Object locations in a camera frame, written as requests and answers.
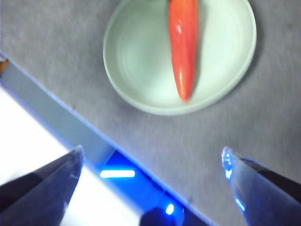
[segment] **plate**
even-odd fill
[[[171,64],[168,1],[123,0],[105,32],[103,60],[115,90],[134,107],[176,115],[213,104],[246,73],[256,46],[247,0],[200,0],[194,91],[183,103]]]

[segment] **carrot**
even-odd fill
[[[198,41],[198,0],[169,0],[169,35],[174,80],[183,102],[191,96]]]

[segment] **gray surface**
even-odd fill
[[[301,182],[300,0],[251,0],[258,45],[247,75],[218,103],[174,117],[133,108],[106,77],[102,39],[118,2],[2,1],[2,51],[221,226],[245,225],[223,146]]]

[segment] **blue led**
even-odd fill
[[[242,210],[242,211],[245,211],[245,207],[244,205],[240,202],[239,199],[235,199],[235,202],[237,203],[237,205],[239,206],[239,208]]]
[[[225,169],[225,175],[226,175],[226,178],[229,180],[231,178],[231,175],[232,175],[232,170],[227,170]]]
[[[174,205],[173,204],[169,204],[168,207],[166,208],[166,213],[168,215],[171,215],[174,211]]]
[[[133,170],[103,170],[100,173],[101,178],[133,178],[134,176]]]

